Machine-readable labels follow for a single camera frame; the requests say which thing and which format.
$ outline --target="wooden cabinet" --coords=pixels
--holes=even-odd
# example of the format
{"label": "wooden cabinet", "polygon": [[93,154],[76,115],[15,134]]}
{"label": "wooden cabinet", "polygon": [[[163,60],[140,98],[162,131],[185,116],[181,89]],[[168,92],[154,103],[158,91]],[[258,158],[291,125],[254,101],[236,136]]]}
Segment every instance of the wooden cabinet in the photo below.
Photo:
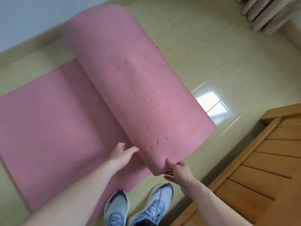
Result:
{"label": "wooden cabinet", "polygon": [[[268,126],[209,185],[251,224],[301,225],[301,103],[268,110]],[[171,226],[206,226],[192,203]]]}

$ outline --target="pink yoga mat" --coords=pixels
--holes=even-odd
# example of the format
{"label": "pink yoga mat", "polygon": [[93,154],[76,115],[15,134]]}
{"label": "pink yoga mat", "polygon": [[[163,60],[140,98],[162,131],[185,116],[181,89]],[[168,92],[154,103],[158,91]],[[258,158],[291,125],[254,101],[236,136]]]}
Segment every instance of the pink yoga mat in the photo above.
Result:
{"label": "pink yoga mat", "polygon": [[140,148],[108,184],[115,190],[180,161],[215,125],[126,8],[73,17],[64,38],[76,58],[0,98],[0,155],[30,210],[107,160],[118,142]]}

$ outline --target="blue sneaker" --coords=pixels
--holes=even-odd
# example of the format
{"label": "blue sneaker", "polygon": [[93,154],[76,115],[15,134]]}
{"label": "blue sneaker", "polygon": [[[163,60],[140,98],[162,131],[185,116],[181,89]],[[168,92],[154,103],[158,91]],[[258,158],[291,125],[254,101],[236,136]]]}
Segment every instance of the blue sneaker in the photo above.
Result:
{"label": "blue sneaker", "polygon": [[173,197],[173,187],[168,183],[161,183],[155,186],[148,198],[147,204],[142,211],[133,215],[128,226],[134,226],[142,220],[150,220],[158,225],[164,214],[167,212]]}
{"label": "blue sneaker", "polygon": [[104,208],[105,226],[126,226],[129,212],[129,199],[126,192],[116,191],[108,200]]}

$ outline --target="beige floor tile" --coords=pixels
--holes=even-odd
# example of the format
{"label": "beige floor tile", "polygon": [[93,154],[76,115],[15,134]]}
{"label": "beige floor tile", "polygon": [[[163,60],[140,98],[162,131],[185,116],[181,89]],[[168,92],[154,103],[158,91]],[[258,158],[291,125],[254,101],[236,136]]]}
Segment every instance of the beige floor tile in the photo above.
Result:
{"label": "beige floor tile", "polygon": [[[167,61],[216,124],[184,159],[202,179],[251,131],[269,108],[301,102],[301,56],[280,33],[252,33],[235,0],[137,0],[128,5]],[[59,40],[0,69],[0,96],[73,58]],[[130,215],[162,176],[129,192]],[[182,198],[178,186],[171,208]],[[16,225],[28,213],[0,165],[0,222]],[[94,225],[103,225],[100,218]]]}

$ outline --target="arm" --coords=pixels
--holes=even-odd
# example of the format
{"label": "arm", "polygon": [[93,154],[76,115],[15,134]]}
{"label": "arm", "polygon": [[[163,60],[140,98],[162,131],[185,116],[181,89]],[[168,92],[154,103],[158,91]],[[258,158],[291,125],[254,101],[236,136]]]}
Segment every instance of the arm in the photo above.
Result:
{"label": "arm", "polygon": [[111,177],[139,150],[124,149],[125,144],[118,143],[108,161],[62,190],[19,226],[85,226]]}
{"label": "arm", "polygon": [[164,178],[181,187],[182,192],[195,202],[209,226],[251,226],[211,190],[196,180],[185,163],[174,164],[170,159],[167,159],[167,163],[171,170],[165,173]]}

